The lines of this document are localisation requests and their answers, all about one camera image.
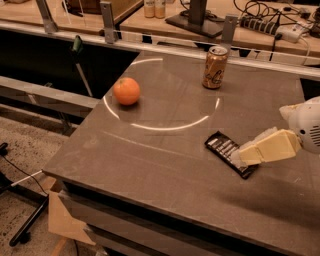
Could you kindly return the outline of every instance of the black object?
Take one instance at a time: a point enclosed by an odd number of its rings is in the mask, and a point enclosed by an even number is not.
[[[66,6],[64,5],[63,1],[61,3],[63,9],[68,13],[79,17],[83,17],[82,12],[90,14],[101,14],[100,1],[98,0],[81,1],[81,5],[79,0],[66,0],[65,3]]]
[[[8,143],[4,142],[0,145],[0,155],[5,156],[8,151],[7,151]]]
[[[8,146],[8,143],[2,143],[0,145],[0,152],[1,155],[2,152],[7,152],[6,147]],[[40,216],[40,214],[46,209],[49,202],[49,196],[43,196],[39,193],[36,193],[28,188],[25,188],[20,185],[11,186],[13,182],[9,180],[1,171],[0,171],[0,195],[8,190],[10,192],[13,192],[19,196],[23,196],[24,198],[27,198],[35,203],[37,203],[39,206],[35,209],[35,211],[30,215],[30,217],[26,220],[26,222],[21,226],[21,228],[18,230],[18,232],[13,236],[13,238],[10,240],[9,245],[11,247],[16,246],[19,242],[22,244],[27,243],[30,240],[30,232],[28,232],[29,228],[32,226],[32,224],[37,220],[37,218]]]
[[[215,38],[222,34],[223,22],[212,22],[205,19],[207,0],[191,0],[188,16],[175,15],[166,19],[168,24],[185,30]]]
[[[300,78],[305,100],[320,96],[320,81]]]
[[[231,160],[231,153],[239,148],[239,145],[221,132],[212,134],[204,143],[206,147],[227,163],[241,178],[248,179],[249,176],[257,169],[258,165],[248,167],[235,166]]]
[[[309,19],[311,12],[309,11],[308,8],[300,8],[300,18],[302,19]]]

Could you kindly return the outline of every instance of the floor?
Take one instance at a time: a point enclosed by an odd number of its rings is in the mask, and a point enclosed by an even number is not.
[[[3,142],[9,144],[6,158],[29,174],[36,173],[44,167],[61,145],[68,140],[68,136],[62,133],[63,126],[60,120],[0,104],[0,144]],[[0,157],[0,171],[11,181],[26,177],[2,157]],[[50,181],[44,174],[35,177],[48,192],[52,180]],[[20,184],[33,191],[41,192],[40,187],[32,179]],[[29,229],[30,241],[10,247],[9,241],[34,209],[34,205],[28,200],[10,191],[0,194],[0,256],[95,256],[100,254],[101,248],[97,246],[49,233],[47,209]]]

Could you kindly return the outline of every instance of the table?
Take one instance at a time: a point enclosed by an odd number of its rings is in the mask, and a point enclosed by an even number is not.
[[[240,8],[245,6],[247,1],[237,0],[237,4]],[[267,3],[269,6],[275,8],[281,8],[284,5],[281,3]],[[311,13],[316,10],[315,6],[302,6],[296,5],[296,7],[307,7]],[[240,11],[237,10],[233,4],[233,1],[215,0],[208,1],[207,9],[212,13],[216,14],[218,17],[225,17],[227,14],[239,14]],[[183,7],[180,5],[180,1],[175,1],[173,4],[166,5],[166,18],[179,14],[183,11]],[[183,40],[192,40],[195,42],[205,42],[205,43],[219,43],[221,37],[215,39],[209,39],[204,36],[199,36],[192,32],[180,29],[178,27],[172,26],[165,22],[165,19],[157,18],[145,18],[144,10],[140,8],[129,18],[124,20],[120,24],[121,31],[144,33],[147,35],[152,35],[154,37],[168,37],[168,38],[178,38]],[[307,41],[310,44],[310,56],[320,57],[320,47],[319,39],[308,37]],[[248,30],[246,28],[237,27],[234,35],[233,45],[237,47],[259,49],[259,50],[272,50],[273,37],[258,33],[255,31]],[[276,51],[282,53],[291,54],[306,54],[306,45],[303,41],[299,41],[296,44],[280,40],[276,43]]]
[[[319,255],[317,155],[243,180],[204,146],[218,130],[243,144],[286,129],[278,109],[304,101],[299,76],[228,64],[208,90],[203,70],[204,60],[140,52],[123,74],[140,83],[138,104],[109,91],[44,173],[65,184],[60,197],[94,241],[128,255]]]

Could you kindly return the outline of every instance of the aluminum can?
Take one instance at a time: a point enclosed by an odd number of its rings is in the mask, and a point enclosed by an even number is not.
[[[207,53],[206,67],[202,85],[209,89],[221,87],[224,71],[227,65],[228,50],[220,45],[210,47]]]

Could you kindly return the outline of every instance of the metal frame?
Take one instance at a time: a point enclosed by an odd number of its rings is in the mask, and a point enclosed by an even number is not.
[[[99,100],[0,76],[0,96],[85,118]]]

